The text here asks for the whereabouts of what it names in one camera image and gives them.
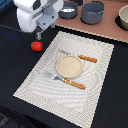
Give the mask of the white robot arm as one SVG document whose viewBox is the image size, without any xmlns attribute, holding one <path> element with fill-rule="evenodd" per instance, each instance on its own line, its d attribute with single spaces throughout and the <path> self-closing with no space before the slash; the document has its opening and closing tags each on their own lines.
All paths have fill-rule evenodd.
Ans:
<svg viewBox="0 0 128 128">
<path fill-rule="evenodd" d="M 63 0 L 14 0 L 20 29 L 27 33 L 35 32 L 40 40 L 43 31 L 55 27 L 63 3 Z"/>
</svg>

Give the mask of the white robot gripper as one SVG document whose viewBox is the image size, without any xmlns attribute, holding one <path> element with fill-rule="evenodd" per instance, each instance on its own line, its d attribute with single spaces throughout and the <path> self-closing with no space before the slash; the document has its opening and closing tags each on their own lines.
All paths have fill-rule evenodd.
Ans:
<svg viewBox="0 0 128 128">
<path fill-rule="evenodd" d="M 17 19 L 20 29 L 33 32 L 37 27 L 47 29 L 58 18 L 63 8 L 63 0 L 16 0 Z M 42 31 L 36 33 L 36 39 L 42 39 Z"/>
</svg>

